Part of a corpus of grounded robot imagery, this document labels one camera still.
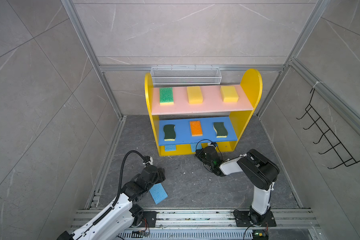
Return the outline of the blue sponge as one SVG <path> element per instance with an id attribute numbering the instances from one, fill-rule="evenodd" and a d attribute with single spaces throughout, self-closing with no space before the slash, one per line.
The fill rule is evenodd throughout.
<path id="1" fill-rule="evenodd" d="M 176 145 L 166 145 L 165 146 L 165 152 L 172 152 L 172 151 L 176 151 L 176 150 L 177 150 Z"/>
<path id="2" fill-rule="evenodd" d="M 168 197 L 168 194 L 161 183 L 152 186 L 150 189 L 150 194 L 156 205 Z"/>
<path id="3" fill-rule="evenodd" d="M 192 153 L 195 153 L 196 150 L 201 150 L 203 147 L 201 144 L 197 144 L 197 143 L 194 143 L 194 144 L 191 144 L 191 151 Z"/>

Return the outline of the dark green scourer sponge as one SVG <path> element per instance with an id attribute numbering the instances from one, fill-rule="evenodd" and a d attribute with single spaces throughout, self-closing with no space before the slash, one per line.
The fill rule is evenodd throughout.
<path id="1" fill-rule="evenodd" d="M 176 132 L 175 125 L 164 125 L 164 141 L 175 141 L 176 140 Z"/>
<path id="2" fill-rule="evenodd" d="M 213 127 L 217 138 L 226 138 L 228 136 L 228 130 L 226 129 L 224 122 L 214 122 Z"/>

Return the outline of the orange sponge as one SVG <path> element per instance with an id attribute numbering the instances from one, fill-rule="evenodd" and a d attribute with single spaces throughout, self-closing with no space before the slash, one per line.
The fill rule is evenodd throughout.
<path id="1" fill-rule="evenodd" d="M 201 121 L 190 121 L 190 129 L 192 137 L 200 137 L 203 135 Z"/>

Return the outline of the yellow sponge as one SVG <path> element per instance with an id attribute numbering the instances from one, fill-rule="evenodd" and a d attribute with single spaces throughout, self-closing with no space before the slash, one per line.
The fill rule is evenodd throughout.
<path id="1" fill-rule="evenodd" d="M 190 105 L 203 103 L 203 94 L 200 86 L 187 87 L 188 102 Z"/>
<path id="2" fill-rule="evenodd" d="M 221 86 L 220 91 L 224 103 L 236 103 L 239 100 L 235 86 Z"/>

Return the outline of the bright green sponge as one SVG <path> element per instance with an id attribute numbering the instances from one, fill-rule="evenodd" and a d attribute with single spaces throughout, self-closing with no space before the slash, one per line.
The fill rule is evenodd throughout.
<path id="1" fill-rule="evenodd" d="M 161 106 L 174 104 L 173 88 L 160 88 L 159 92 Z"/>

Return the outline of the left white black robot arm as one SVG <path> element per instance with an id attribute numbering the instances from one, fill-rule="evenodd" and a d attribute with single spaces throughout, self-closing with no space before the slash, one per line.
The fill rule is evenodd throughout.
<path id="1" fill-rule="evenodd" d="M 59 240 L 113 240 L 129 227 L 144 224 L 144 210 L 137 204 L 155 185 L 165 180 L 165 170 L 146 164 L 142 172 L 124 184 L 121 193 L 89 222 Z"/>

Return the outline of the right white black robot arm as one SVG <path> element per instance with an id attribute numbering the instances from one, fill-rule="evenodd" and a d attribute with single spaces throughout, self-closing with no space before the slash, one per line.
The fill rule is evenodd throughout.
<path id="1" fill-rule="evenodd" d="M 237 227 L 275 227 L 270 198 L 280 173 L 278 166 L 255 149 L 232 160 L 223 161 L 213 145 L 196 150 L 196 157 L 219 177 L 244 173 L 254 185 L 254 196 L 248 211 L 234 210 Z"/>

